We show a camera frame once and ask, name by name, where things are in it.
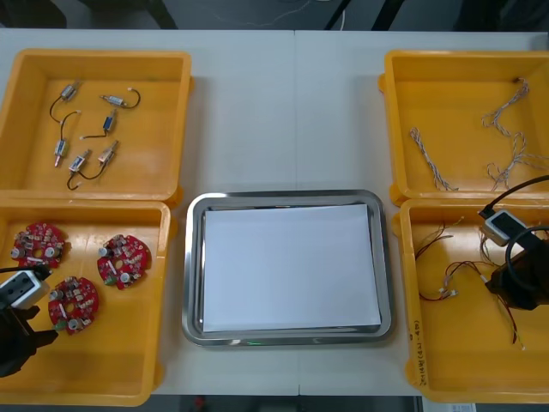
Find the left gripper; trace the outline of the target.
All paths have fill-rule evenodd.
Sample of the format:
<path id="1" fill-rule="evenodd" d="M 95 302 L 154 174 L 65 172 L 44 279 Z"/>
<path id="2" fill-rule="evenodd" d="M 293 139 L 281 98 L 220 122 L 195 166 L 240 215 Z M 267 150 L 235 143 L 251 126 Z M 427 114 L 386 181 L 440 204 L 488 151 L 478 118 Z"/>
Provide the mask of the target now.
<path id="1" fill-rule="evenodd" d="M 58 337 L 55 330 L 34 331 L 29 321 L 39 313 L 38 306 L 28 309 L 5 308 L 1 311 L 1 377 L 21 370 L 36 344 L 52 344 Z"/>

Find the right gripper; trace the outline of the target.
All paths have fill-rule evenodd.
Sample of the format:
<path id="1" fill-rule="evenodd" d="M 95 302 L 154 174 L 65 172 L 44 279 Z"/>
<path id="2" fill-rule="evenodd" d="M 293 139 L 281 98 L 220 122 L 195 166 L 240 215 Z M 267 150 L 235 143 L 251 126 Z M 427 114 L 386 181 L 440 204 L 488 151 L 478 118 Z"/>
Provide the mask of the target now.
<path id="1" fill-rule="evenodd" d="M 491 292 L 513 309 L 548 305 L 548 240 L 523 250 L 492 272 Z"/>

